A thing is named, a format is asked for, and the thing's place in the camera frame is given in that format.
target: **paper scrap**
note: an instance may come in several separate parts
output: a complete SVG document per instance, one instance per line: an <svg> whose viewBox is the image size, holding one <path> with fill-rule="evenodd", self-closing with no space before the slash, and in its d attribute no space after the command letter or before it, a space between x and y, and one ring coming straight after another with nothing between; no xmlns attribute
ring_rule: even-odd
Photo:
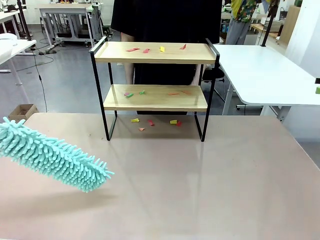
<svg viewBox="0 0 320 240"><path fill-rule="evenodd" d="M151 121L151 120L148 120L150 126L154 126L155 124Z"/></svg>
<svg viewBox="0 0 320 240"><path fill-rule="evenodd" d="M181 91L181 92L183 92L184 94L188 94L188 95L191 94L191 92L189 92L189 91Z"/></svg>
<svg viewBox="0 0 320 240"><path fill-rule="evenodd" d="M126 50L127 52L133 52L133 51L135 51L135 50L139 50L140 48L137 48L137 47L135 47L135 48L132 48L132 49L129 49L129 50Z"/></svg>
<svg viewBox="0 0 320 240"><path fill-rule="evenodd" d="M186 48L187 44L183 45L182 47L180 47L180 50L184 50Z"/></svg>
<svg viewBox="0 0 320 240"><path fill-rule="evenodd" d="M128 96L125 96L127 99L128 98L131 98L134 94L133 93L130 93Z"/></svg>

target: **shelf top tier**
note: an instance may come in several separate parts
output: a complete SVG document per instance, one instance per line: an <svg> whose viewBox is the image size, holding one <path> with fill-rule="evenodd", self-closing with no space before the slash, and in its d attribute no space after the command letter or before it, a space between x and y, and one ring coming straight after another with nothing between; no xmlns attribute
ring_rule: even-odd
<svg viewBox="0 0 320 240"><path fill-rule="evenodd" d="M125 93L133 96L126 98ZM112 84L103 107L119 111L205 112L208 105L200 86Z"/></svg>
<svg viewBox="0 0 320 240"><path fill-rule="evenodd" d="M214 64L216 56L204 43L172 42L125 42L109 41L95 54L97 63L144 63L144 64Z"/></svg>

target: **black t-shirt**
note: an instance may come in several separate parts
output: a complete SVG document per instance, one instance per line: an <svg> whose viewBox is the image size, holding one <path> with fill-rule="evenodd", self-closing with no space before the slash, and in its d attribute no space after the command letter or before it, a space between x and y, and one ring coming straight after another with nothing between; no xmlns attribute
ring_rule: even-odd
<svg viewBox="0 0 320 240"><path fill-rule="evenodd" d="M135 42L219 42L222 0L114 0L111 28ZM189 85L193 64L134 65L134 84Z"/></svg>

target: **floor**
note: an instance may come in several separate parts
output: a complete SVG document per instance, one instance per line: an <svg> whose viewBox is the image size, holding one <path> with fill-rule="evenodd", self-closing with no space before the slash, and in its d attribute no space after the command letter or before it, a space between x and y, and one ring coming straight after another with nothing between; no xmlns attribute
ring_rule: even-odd
<svg viewBox="0 0 320 240"><path fill-rule="evenodd" d="M30 30L32 31L33 39L37 40L36 47L42 51L45 50L44 46L48 43L40 27L32 26ZM112 40L119 41L119 33L115 33ZM72 44L66 45L66 47L56 47L55 50L57 51L56 54L36 55L35 59L33 56L15 56L13 58L15 67L19 70L19 77L23 82L31 103L35 104L40 112L46 111L41 82L37 69L34 67L36 60L36 64L39 65L37 68L41 75L48 112L99 114L100 106L91 59L88 53L89 48L84 47L84 44ZM0 65L0 69L8 68L6 63ZM99 64L98 72L104 98L110 87L107 66ZM123 66L118 66L116 63L112 64L112 73L114 83L124 84L126 82ZM228 86L229 80L226 78L225 82L217 81L215 89L225 98ZM208 99L210 83L204 82L201 87L205 97ZM23 101L12 74L0 74L0 122L3 122L2 118L8 116L19 104L23 104ZM260 114L260 109L247 108L246 110L237 110L237 104L241 104L241 101L237 96L233 96L230 115ZM210 114L221 115L223 106L224 102L214 93ZM123 111L119 113L128 114L130 112ZM301 145L315 163L320 166L320 154L318 151L320 147L318 144L304 143Z"/></svg>

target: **duster bristle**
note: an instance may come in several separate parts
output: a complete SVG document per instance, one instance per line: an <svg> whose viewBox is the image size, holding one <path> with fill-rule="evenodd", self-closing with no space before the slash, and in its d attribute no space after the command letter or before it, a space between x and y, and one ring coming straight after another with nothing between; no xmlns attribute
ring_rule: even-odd
<svg viewBox="0 0 320 240"><path fill-rule="evenodd" d="M16 123L3 118L0 124L0 157L11 157L14 162L53 176L64 184L90 192L110 179L107 163L95 161L76 145L65 143L24 126L25 120Z"/></svg>

